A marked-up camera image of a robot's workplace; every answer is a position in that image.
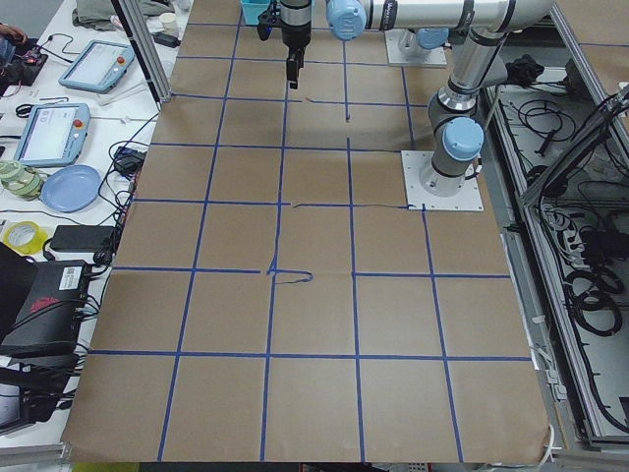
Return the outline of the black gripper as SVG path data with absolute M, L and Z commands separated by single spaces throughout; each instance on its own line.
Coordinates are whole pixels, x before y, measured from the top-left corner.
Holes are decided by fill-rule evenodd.
M 297 89 L 305 51 L 311 42 L 312 1 L 280 0 L 279 12 L 282 40 L 290 57 L 286 60 L 286 80 L 290 89 Z

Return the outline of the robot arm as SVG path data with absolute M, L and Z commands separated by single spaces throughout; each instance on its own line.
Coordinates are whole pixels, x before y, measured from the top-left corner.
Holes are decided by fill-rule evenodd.
M 326 20 L 340 40 L 366 30 L 465 30 L 447 83 L 429 102 L 434 152 L 419 173 L 422 187 L 439 197 L 456 195 L 485 140 L 475 120 L 477 97 L 507 36 L 549 13 L 549 1 L 329 1 Z

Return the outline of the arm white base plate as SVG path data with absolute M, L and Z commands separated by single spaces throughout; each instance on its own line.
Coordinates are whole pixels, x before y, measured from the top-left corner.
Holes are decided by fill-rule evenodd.
M 400 67 L 445 68 L 448 28 L 392 29 L 385 33 L 388 64 Z
M 432 167 L 432 151 L 402 150 L 407 207 L 412 210 L 483 211 L 479 183 L 470 163 L 460 177 L 444 177 Z

